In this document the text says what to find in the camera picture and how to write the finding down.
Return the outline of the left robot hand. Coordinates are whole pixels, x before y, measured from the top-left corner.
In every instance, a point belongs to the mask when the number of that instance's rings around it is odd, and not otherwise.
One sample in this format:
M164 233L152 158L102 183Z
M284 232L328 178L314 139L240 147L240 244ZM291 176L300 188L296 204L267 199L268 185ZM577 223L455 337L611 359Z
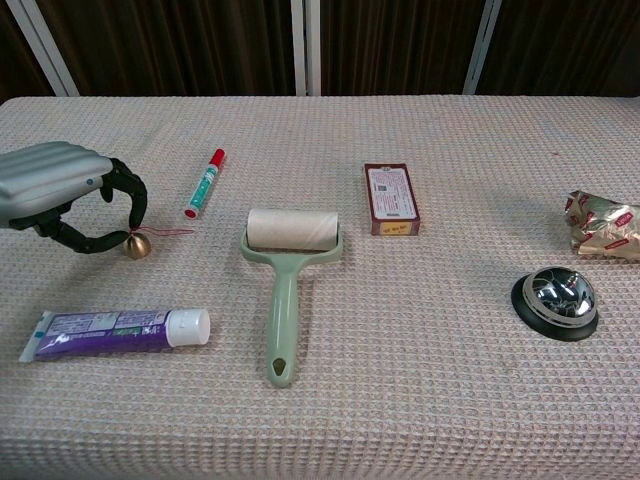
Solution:
M108 251L130 231L87 237L62 220L77 199L98 191L109 203L115 191L131 200L129 230L145 216L148 194L143 180L124 162L66 141L40 143L1 155L1 227L34 229L81 254Z

